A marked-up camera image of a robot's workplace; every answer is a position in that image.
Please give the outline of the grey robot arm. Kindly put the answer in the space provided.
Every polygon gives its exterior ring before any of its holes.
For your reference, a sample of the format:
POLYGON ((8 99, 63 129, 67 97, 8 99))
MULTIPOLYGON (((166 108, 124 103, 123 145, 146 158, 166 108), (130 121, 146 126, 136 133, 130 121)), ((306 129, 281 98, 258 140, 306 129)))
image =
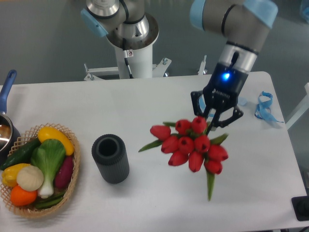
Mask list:
MULTIPOLYGON (((191 93, 196 116, 215 114, 208 130, 226 127, 243 116, 238 96, 275 21, 278 8, 270 0, 196 0, 191 24, 227 41, 206 87, 191 93)), ((81 10, 87 27, 114 46, 122 79, 153 76, 152 46, 157 21, 142 0, 88 0, 81 10)))

